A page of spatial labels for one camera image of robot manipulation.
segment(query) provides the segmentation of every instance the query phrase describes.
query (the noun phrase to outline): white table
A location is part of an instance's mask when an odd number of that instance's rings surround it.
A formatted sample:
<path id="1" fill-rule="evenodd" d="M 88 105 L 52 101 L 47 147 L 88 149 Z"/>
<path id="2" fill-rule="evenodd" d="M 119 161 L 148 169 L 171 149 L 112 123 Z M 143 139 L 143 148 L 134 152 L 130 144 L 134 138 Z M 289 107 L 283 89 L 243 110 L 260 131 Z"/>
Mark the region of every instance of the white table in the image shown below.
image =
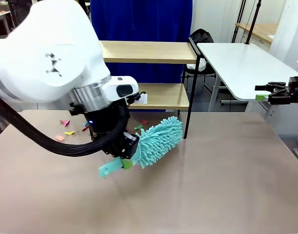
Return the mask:
<path id="1" fill-rule="evenodd" d="M 256 85 L 268 82 L 289 82 L 298 72 L 263 51 L 254 44 L 244 43 L 198 43 L 198 48 L 216 71 L 217 78 L 208 108 L 213 110 L 220 81 L 232 95 L 241 101 L 255 101 Z"/>
<path id="2" fill-rule="evenodd" d="M 7 19 L 6 19 L 6 15 L 7 14 L 10 14 L 10 11 L 6 11 L 4 13 L 0 13 L 0 20 L 3 20 L 3 23 L 4 23 L 4 26 L 6 28 L 7 34 L 9 34 L 10 33 L 10 30 L 9 30 L 8 22 L 7 22 Z"/>

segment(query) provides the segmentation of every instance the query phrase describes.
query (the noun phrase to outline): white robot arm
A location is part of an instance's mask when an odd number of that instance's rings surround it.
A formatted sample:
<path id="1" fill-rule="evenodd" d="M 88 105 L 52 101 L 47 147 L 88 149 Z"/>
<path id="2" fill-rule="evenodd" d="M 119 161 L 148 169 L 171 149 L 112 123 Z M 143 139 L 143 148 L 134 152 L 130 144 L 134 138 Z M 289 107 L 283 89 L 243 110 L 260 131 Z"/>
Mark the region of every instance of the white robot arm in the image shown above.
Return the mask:
<path id="1" fill-rule="evenodd" d="M 84 114 L 90 122 L 93 142 L 72 146 L 49 140 L 1 100 L 49 102 L 65 94 L 71 114 Z M 126 100 L 139 98 L 138 84 L 132 77 L 110 75 L 98 37 L 74 0 L 36 3 L 0 41 L 0 98 L 0 115 L 54 153 L 83 156 L 104 150 L 128 158 L 136 149 L 137 137 L 125 128 Z"/>

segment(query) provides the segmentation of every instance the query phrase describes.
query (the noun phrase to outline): gray floor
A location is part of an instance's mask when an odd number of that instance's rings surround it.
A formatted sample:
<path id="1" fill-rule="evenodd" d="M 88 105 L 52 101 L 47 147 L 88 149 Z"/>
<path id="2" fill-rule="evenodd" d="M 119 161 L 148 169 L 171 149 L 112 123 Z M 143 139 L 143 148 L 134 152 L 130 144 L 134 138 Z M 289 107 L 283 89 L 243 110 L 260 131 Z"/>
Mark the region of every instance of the gray floor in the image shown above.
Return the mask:
<path id="1" fill-rule="evenodd" d="M 209 102 L 211 100 L 211 93 L 204 87 L 203 78 L 199 77 L 197 80 L 196 85 L 196 91 L 194 96 L 194 102 L 192 111 L 193 112 L 207 112 Z M 190 99 L 191 89 L 192 89 L 192 81 L 193 78 L 189 77 L 188 82 L 185 81 L 185 87 L 188 88 L 187 95 Z M 208 87 L 212 88 L 214 86 L 214 78 L 208 77 L 205 80 Z M 229 104 L 220 104 L 220 100 L 230 100 L 230 97 L 232 100 L 235 100 L 233 96 L 230 94 L 224 94 L 222 92 L 218 92 L 218 97 L 216 98 L 214 112 L 244 112 L 246 105 L 244 104 L 232 104 L 231 106 Z"/>

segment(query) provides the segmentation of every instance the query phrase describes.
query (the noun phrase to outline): green paper scrap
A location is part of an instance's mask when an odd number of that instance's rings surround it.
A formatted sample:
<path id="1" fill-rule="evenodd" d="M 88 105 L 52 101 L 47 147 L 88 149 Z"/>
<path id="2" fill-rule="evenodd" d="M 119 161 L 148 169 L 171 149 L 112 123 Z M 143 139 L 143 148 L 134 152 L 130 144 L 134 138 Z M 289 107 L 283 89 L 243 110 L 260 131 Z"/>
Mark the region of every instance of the green paper scrap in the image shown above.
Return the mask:
<path id="1" fill-rule="evenodd" d="M 132 160 L 122 159 L 122 164 L 125 170 L 129 170 L 133 166 Z"/>
<path id="2" fill-rule="evenodd" d="M 264 98 L 268 97 L 267 94 L 257 94 L 255 97 L 256 101 L 264 101 Z"/>
<path id="3" fill-rule="evenodd" d="M 139 125 L 139 126 L 137 126 L 137 127 L 134 127 L 135 130 L 138 130 L 138 129 L 141 129 L 141 128 L 143 128 L 142 125 Z"/>

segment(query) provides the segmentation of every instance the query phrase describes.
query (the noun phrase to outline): blue cloth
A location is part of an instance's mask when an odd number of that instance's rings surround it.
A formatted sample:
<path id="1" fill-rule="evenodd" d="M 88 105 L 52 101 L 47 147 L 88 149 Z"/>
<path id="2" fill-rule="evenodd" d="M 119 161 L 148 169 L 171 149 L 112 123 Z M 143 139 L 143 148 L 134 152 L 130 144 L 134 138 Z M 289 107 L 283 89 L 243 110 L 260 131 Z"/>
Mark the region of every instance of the blue cloth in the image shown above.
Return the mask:
<path id="1" fill-rule="evenodd" d="M 192 0 L 91 0 L 99 40 L 187 42 Z M 113 76 L 139 83 L 179 83 L 180 64 L 107 63 Z"/>

